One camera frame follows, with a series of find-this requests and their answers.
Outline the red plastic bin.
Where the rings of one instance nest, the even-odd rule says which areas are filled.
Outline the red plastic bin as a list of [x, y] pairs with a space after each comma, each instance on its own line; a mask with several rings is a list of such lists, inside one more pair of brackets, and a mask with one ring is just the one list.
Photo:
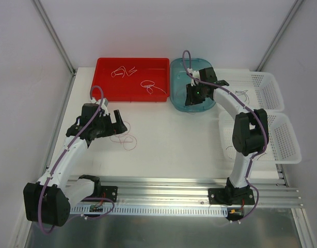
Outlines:
[[165, 102], [170, 95], [168, 58], [99, 58], [92, 86], [111, 102]]

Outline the aluminium mounting rail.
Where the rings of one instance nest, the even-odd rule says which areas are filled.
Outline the aluminium mounting rail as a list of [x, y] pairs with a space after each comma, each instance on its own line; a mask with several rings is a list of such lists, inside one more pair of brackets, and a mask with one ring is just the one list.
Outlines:
[[[122, 205], [200, 206], [209, 205], [208, 189], [222, 188], [225, 179], [137, 178], [101, 176], [101, 183], [117, 186]], [[251, 179], [259, 190], [259, 208], [303, 208], [298, 188], [283, 179]]]

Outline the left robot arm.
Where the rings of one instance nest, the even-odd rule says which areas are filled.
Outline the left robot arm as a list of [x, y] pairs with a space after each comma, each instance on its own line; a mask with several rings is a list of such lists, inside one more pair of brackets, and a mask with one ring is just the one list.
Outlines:
[[96, 201], [102, 195], [100, 178], [81, 175], [76, 183], [67, 186], [74, 166], [98, 139], [123, 134], [127, 131], [119, 110], [114, 110], [115, 122], [105, 107], [85, 103], [81, 115], [66, 131], [66, 138], [58, 157], [36, 181], [24, 187], [27, 220], [39, 224], [62, 227], [71, 208], [82, 200]]

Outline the white perforated basket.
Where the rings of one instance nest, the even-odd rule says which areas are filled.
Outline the white perforated basket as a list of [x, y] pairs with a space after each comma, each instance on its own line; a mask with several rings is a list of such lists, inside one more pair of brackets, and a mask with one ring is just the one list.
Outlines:
[[275, 77], [267, 72], [218, 69], [218, 80], [229, 83], [233, 92], [248, 107], [275, 112], [284, 110], [284, 102]]
[[[255, 157], [255, 164], [298, 164], [302, 160], [300, 147], [287, 115], [281, 112], [268, 112], [269, 143], [266, 151]], [[232, 143], [234, 120], [226, 112], [219, 114], [219, 131], [224, 157], [234, 162], [236, 149]]]

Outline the left aluminium frame post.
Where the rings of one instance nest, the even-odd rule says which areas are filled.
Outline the left aluminium frame post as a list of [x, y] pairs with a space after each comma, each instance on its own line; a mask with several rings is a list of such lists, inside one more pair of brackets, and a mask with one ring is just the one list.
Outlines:
[[76, 73], [76, 69], [71, 63], [71, 60], [64, 48], [64, 46], [61, 43], [61, 40], [40, 0], [31, 0], [31, 3], [33, 4], [34, 8], [36, 9], [40, 19], [42, 20], [49, 36], [51, 37], [54, 45], [56, 46], [56, 49], [58, 53], [60, 54], [64, 64], [66, 65], [68, 71], [71, 75], [74, 75]]

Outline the aluminium frame post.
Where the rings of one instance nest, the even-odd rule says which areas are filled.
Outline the aluminium frame post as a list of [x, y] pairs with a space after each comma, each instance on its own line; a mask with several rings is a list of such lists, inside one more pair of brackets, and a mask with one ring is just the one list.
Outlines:
[[64, 46], [61, 43], [61, 40], [40, 0], [31, 0], [31, 3], [33, 4], [34, 8], [36, 9], [40, 19], [42, 20], [49, 36], [51, 37], [54, 45], [56, 46], [56, 49], [58, 53], [60, 54], [64, 64], [66, 65], [68, 71], [71, 75], [74, 75], [76, 73], [76, 69], [71, 63], [71, 60], [64, 48]]
[[262, 56], [259, 64], [257, 65], [255, 71], [262, 71], [265, 65], [268, 63], [274, 51], [277, 49], [281, 39], [283, 38], [284, 34], [286, 33], [287, 29], [291, 25], [293, 19], [300, 11], [302, 5], [305, 3], [305, 0], [295, 0], [288, 11], [287, 15], [285, 16], [283, 22], [279, 26], [277, 32], [275, 33], [273, 39], [271, 40], [269, 46], [267, 47], [264, 55]]

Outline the right aluminium frame post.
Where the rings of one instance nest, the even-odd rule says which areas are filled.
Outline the right aluminium frame post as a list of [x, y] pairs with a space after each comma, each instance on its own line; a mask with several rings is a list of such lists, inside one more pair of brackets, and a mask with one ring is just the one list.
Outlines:
[[268, 63], [274, 51], [277, 49], [281, 39], [283, 38], [284, 34], [286, 33], [287, 29], [291, 25], [293, 19], [300, 11], [302, 5], [305, 3], [305, 0], [295, 0], [288, 11], [287, 15], [285, 16], [283, 22], [279, 26], [277, 32], [275, 33], [273, 39], [271, 40], [269, 46], [267, 47], [264, 55], [262, 56], [259, 64], [257, 65], [255, 71], [262, 71], [265, 65]]

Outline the upper white perforated basket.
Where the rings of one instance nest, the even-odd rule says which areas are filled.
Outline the upper white perforated basket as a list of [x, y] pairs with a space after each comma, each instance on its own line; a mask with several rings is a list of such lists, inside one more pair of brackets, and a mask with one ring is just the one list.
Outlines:
[[284, 102], [275, 77], [267, 72], [218, 69], [218, 80], [229, 83], [233, 92], [248, 107], [275, 112], [284, 110]]

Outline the teal translucent plastic bin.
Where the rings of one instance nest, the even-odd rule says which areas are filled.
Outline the teal translucent plastic bin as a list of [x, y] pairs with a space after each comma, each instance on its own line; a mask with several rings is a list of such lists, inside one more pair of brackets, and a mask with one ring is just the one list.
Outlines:
[[210, 98], [197, 105], [185, 106], [186, 85], [191, 78], [186, 74], [182, 58], [175, 59], [170, 64], [170, 101], [181, 112], [200, 113], [210, 110], [216, 103]]

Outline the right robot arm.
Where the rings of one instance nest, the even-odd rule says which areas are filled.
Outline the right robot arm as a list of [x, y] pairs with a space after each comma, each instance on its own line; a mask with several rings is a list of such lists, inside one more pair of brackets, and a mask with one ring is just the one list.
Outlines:
[[250, 199], [253, 188], [249, 182], [253, 159], [264, 153], [269, 137], [267, 112], [264, 109], [254, 110], [242, 102], [225, 80], [217, 80], [212, 67], [195, 71], [187, 68], [191, 83], [186, 86], [185, 105], [202, 103], [210, 98], [220, 104], [234, 120], [232, 143], [236, 157], [232, 173], [227, 178], [223, 189], [214, 190], [211, 194], [217, 204], [254, 204]]

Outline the lower white perforated basket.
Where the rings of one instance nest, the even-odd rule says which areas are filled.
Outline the lower white perforated basket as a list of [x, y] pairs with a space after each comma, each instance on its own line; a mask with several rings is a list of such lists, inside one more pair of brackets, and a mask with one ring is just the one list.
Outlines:
[[[268, 112], [269, 143], [266, 151], [255, 157], [255, 164], [298, 164], [302, 160], [300, 147], [287, 115], [281, 112]], [[226, 112], [219, 114], [219, 131], [224, 157], [234, 162], [236, 149], [232, 143], [234, 120]]]

